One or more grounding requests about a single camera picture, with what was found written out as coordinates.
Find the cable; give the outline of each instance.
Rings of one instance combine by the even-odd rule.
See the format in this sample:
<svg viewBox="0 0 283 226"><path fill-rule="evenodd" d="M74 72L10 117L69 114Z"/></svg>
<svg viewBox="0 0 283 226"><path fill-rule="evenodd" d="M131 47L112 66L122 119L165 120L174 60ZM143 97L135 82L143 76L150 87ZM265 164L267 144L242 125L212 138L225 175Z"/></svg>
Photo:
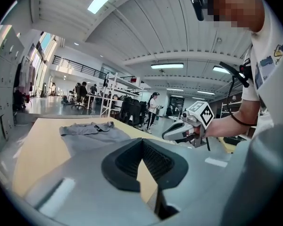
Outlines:
<svg viewBox="0 0 283 226"><path fill-rule="evenodd" d="M208 150L211 151L211 148L209 148L209 144L208 144L208 138L206 137L206 141L207 141L207 147L208 147Z"/></svg>
<svg viewBox="0 0 283 226"><path fill-rule="evenodd" d="M237 122L238 122L239 124L241 124L241 125L244 125L244 126L256 126L256 124L247 124L247 123L244 123L244 122L238 120L238 119L233 115L233 113L231 112L231 109L230 109L230 106L229 106L229 103L228 103L228 99L229 99L229 97L230 97L230 94L231 94L231 91L232 91L232 89L233 89L234 83L235 83L235 77L233 76L233 77L232 77L232 84L231 84L231 86L230 86L230 89L228 90L227 98L226 98L226 105L227 105L227 109L228 109L229 114L231 115L231 117L232 117L235 121L237 121Z"/></svg>

